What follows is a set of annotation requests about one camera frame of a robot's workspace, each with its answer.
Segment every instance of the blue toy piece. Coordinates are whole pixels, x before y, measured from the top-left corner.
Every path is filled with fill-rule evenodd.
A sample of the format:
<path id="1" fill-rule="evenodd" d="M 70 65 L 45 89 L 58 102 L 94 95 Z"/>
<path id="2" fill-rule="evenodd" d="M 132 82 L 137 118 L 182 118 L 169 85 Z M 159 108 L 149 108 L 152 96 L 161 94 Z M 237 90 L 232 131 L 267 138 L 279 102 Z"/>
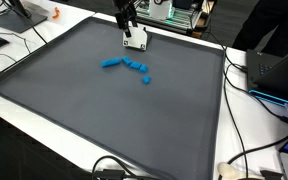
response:
<path id="1" fill-rule="evenodd" d="M 109 66 L 114 66 L 117 64 L 120 64 L 121 61 L 119 58 L 114 58 L 114 59 L 109 59 L 101 62 L 101 66 L 104 67 L 109 67 Z"/>
<path id="2" fill-rule="evenodd" d="M 128 66 L 130 66 L 132 64 L 132 60 L 126 56 L 122 57 L 122 61 Z"/>
<path id="3" fill-rule="evenodd" d="M 148 67 L 145 64 L 142 64 L 142 66 L 140 67 L 140 72 L 147 73 L 147 71 L 148 71 Z"/>
<path id="4" fill-rule="evenodd" d="M 144 82 L 144 84 L 149 84 L 149 83 L 151 82 L 151 77 L 149 77 L 149 76 L 144 76 L 144 77 L 143 77 L 143 82 Z"/>
<path id="5" fill-rule="evenodd" d="M 130 68 L 133 68 L 133 69 L 140 69 L 141 67 L 141 63 L 138 63 L 138 62 L 132 62 L 132 64 L 130 65 Z"/>

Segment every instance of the desk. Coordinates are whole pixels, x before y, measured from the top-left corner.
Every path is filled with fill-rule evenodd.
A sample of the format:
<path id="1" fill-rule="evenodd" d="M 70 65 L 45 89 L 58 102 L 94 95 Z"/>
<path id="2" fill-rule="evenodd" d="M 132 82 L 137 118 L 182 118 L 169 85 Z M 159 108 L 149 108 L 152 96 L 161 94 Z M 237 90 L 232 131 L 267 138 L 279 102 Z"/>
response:
<path id="1" fill-rule="evenodd" d="M 61 21 L 58 21 L 58 23 L 46 21 L 37 26 L 37 30 L 43 37 L 46 38 L 47 41 L 63 33 L 66 29 L 72 27 L 74 23 L 77 24 L 80 20 L 93 15 L 92 12 L 51 3 L 46 0 L 40 1 L 40 4 L 49 9 L 57 6 L 62 13 L 65 11 L 63 14 L 67 15 L 63 16 L 64 18 Z M 108 21 L 114 21 L 115 19 L 114 17 L 104 14 L 95 14 L 94 17 Z M 190 41 L 192 43 L 220 48 L 219 45 L 213 43 L 208 43 L 156 28 L 147 27 L 147 30 L 158 34 L 183 39 L 185 41 Z M 37 49 L 43 45 L 38 37 L 35 37 L 35 34 L 32 32 L 32 30 L 21 34 L 21 36 L 27 37 L 27 39 L 32 42 L 30 45 L 32 50 Z M 9 38 L 8 40 L 12 43 L 8 46 L 5 46 L 4 48 L 0 48 L 0 53 L 14 56 L 17 60 L 27 55 L 27 51 L 22 40 L 6 36 L 5 38 Z M 245 64 L 245 53 L 242 51 L 228 49 L 228 56 L 235 63 Z M 6 68 L 11 63 L 11 61 L 7 61 L 7 59 L 1 58 L 0 70 Z M 231 79 L 232 83 L 239 87 L 245 88 L 245 75 L 231 68 L 229 72 L 229 78 Z M 236 118 L 237 126 L 241 131 L 246 149 L 271 143 L 288 134 L 288 125 L 285 125 L 279 122 L 275 117 L 272 117 L 256 101 L 247 97 L 243 93 L 237 92 L 229 86 L 227 91 L 229 101 L 232 106 L 232 111 Z M 221 101 L 220 118 L 217 132 L 214 180 L 217 179 L 218 176 L 216 165 L 219 162 L 227 161 L 235 154 L 241 152 L 240 142 L 233 127 L 223 97 Z M 271 108 L 276 113 L 286 114 L 282 107 L 269 104 L 269 108 Z M 90 143 L 89 141 L 86 141 L 85 139 L 71 133 L 70 131 L 63 129 L 51 123 L 50 121 L 36 114 L 33 114 L 26 109 L 21 108 L 18 105 L 8 102 L 1 97 L 0 117 L 85 170 L 90 171 L 94 162 L 98 158 L 111 154 Z M 276 147 L 250 154 L 248 156 L 250 172 L 258 173 L 262 168 L 280 171 L 280 165 L 276 155 Z M 118 167 L 115 163 L 109 160 L 100 163 L 99 166 L 102 168 Z M 244 162 L 242 159 L 236 161 L 235 166 L 240 169 L 244 169 Z M 134 173 L 138 175 L 146 174 L 136 167 L 134 167 L 134 169 Z"/>

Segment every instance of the dark gray tray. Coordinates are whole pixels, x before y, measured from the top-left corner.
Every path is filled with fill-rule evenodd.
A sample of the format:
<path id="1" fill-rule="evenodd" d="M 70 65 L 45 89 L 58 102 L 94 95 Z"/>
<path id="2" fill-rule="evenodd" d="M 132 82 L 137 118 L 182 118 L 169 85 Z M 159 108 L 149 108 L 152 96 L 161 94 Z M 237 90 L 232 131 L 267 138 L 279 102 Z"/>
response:
<path id="1" fill-rule="evenodd" d="M 223 51 L 153 34 L 122 46 L 117 25 L 88 18 L 0 75 L 0 96 L 162 179 L 212 179 Z M 128 56 L 124 64 L 100 62 Z"/>

